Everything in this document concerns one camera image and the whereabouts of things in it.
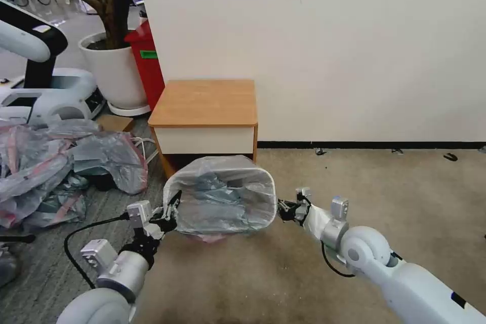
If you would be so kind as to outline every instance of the beige carpet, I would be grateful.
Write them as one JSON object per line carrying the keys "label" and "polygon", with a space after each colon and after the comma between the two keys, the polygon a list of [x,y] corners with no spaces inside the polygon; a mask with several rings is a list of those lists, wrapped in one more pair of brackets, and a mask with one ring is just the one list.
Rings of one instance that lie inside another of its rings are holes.
{"label": "beige carpet", "polygon": [[[350,199],[351,225],[381,231],[486,313],[486,155],[477,151],[259,150],[279,197],[310,186],[312,202]],[[137,323],[397,323],[380,291],[342,278],[319,244],[277,218],[253,235],[209,245],[172,233],[139,301]]]}

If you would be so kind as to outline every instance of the wooden side table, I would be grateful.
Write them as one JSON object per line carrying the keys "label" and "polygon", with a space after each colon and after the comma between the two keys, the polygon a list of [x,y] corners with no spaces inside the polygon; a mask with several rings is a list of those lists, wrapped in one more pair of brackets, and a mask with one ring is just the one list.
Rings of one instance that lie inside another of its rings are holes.
{"label": "wooden side table", "polygon": [[244,154],[256,161],[252,80],[170,81],[148,123],[167,177],[204,155]]}

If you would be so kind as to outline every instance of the white robot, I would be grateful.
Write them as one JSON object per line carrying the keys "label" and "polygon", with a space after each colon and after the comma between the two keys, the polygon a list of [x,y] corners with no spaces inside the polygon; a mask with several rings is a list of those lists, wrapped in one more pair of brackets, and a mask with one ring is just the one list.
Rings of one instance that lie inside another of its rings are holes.
{"label": "white robot", "polygon": [[[179,191],[168,204],[152,211],[148,201],[127,208],[126,218],[135,231],[134,241],[117,254],[104,239],[92,240],[83,257],[98,271],[98,288],[74,299],[58,324],[130,323],[145,274],[163,236],[176,228]],[[348,201],[333,199],[331,211],[308,200],[308,189],[297,190],[297,201],[278,201],[278,214],[295,221],[321,241],[322,254],[339,275],[364,276],[377,284],[389,307],[406,324],[486,324],[486,317],[425,268],[408,263],[395,253],[386,238],[369,227],[352,227],[346,221]],[[344,274],[327,259],[329,254],[353,274]]]}
{"label": "white robot", "polygon": [[67,39],[55,26],[0,0],[0,47],[27,58],[24,75],[0,83],[0,118],[17,124],[94,118],[104,105],[93,75],[54,68]]}

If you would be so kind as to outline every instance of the white drawer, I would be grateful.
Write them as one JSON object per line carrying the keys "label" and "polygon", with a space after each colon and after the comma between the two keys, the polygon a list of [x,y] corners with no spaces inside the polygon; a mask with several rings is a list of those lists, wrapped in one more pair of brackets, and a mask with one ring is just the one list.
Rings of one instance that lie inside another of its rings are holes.
{"label": "white drawer", "polygon": [[154,128],[164,154],[251,154],[253,127]]}

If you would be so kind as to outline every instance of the potted plant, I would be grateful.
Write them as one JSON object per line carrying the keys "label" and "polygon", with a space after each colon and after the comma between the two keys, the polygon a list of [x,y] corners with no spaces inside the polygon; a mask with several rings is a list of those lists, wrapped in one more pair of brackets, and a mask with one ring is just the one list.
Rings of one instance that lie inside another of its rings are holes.
{"label": "potted plant", "polygon": [[104,32],[88,35],[78,45],[111,111],[125,116],[148,112],[135,59],[125,42],[131,0],[82,1],[101,18]]}

